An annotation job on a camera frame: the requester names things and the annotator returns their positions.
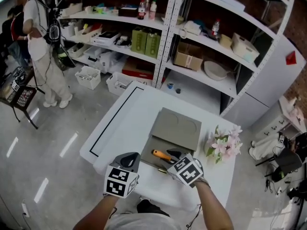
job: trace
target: white pants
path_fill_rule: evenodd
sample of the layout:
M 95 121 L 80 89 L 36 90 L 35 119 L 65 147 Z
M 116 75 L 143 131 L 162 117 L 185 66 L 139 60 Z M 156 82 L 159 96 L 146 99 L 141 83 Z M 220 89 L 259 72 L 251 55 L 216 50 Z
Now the white pants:
M 42 86 L 48 104 L 53 104 L 56 101 L 56 94 L 62 101 L 70 98 L 71 92 L 63 73 L 52 57 L 52 48 L 42 58 L 33 61 L 33 66 L 37 84 Z
M 250 148 L 249 154 L 259 160 L 268 155 L 279 155 L 284 149 L 284 145 L 279 143 L 279 133 L 270 135 L 263 140 L 256 142 L 254 148 Z

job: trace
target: tile floor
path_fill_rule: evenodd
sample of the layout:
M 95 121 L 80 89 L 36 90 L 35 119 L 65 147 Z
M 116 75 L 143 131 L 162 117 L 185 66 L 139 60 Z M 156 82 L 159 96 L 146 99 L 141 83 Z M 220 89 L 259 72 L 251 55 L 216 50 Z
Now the tile floor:
M 17 112 L 21 118 L 21 123 L 18 123 L 12 109 L 0 104 L 0 194 L 18 224 L 24 228 L 23 200 L 31 216 L 27 221 L 33 230 L 69 230 L 102 198 L 103 180 L 93 166 L 80 157 L 79 150 L 117 96 L 107 90 L 105 81 L 108 76 L 102 77 L 94 91 L 80 86 L 74 76 L 80 68 L 79 65 L 65 72 L 74 94 L 66 109 L 46 109 L 42 106 L 43 95 L 36 94 L 28 111 L 30 115 L 36 113 L 33 121 L 39 126 L 38 130 L 20 112 Z M 264 191 L 267 167 L 256 168 L 249 156 L 247 150 L 251 137 L 248 130 L 242 134 L 244 146 L 236 159 L 226 209 L 236 230 L 292 230 L 298 207 L 289 202 L 285 193 L 277 198 L 269 190 Z M 8 150 L 16 140 L 9 154 Z M 63 148 L 69 142 L 71 145 L 63 155 Z M 291 177 L 292 181 L 301 179 L 302 170 Z M 48 184 L 36 203 L 35 195 L 46 178 Z M 132 210 L 137 200 L 136 194 L 120 200 L 118 213 Z M 185 225 L 195 215 L 159 206 L 180 222 L 182 229 L 186 229 Z M 0 218 L 11 228 L 19 229 L 1 200 Z M 192 229 L 204 229 L 201 216 Z

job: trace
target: green box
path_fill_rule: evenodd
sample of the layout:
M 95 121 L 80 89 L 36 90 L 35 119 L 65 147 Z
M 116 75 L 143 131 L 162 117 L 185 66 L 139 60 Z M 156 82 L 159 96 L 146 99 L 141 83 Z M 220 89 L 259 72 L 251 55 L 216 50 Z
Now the green box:
M 136 27 L 132 31 L 131 51 L 145 55 L 147 32 L 145 28 Z
M 158 33 L 147 35 L 145 55 L 156 58 L 158 56 L 161 36 Z

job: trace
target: backpack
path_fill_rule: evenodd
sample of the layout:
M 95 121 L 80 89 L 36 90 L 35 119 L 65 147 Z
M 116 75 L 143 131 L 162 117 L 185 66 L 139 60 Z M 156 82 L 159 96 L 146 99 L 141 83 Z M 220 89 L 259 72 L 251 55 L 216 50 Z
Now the backpack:
M 47 34 L 44 36 L 44 39 L 46 40 L 48 44 L 60 43 L 61 30 L 60 30 L 60 24 L 55 15 L 55 8 L 48 7 L 42 0 L 35 0 L 35 1 L 40 3 L 46 9 Z

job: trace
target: white shirt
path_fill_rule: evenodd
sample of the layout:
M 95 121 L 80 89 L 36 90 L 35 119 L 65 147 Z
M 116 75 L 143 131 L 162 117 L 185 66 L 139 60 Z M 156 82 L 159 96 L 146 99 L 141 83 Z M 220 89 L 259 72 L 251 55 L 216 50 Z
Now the white shirt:
M 24 22 L 33 20 L 33 27 L 37 28 L 42 36 L 47 34 L 46 8 L 36 0 L 28 0 L 24 6 Z M 28 37 L 28 49 L 32 60 L 38 61 L 49 49 L 49 45 L 43 37 L 30 40 Z
M 105 230 L 181 230 L 181 227 L 165 215 L 138 213 L 112 217 Z

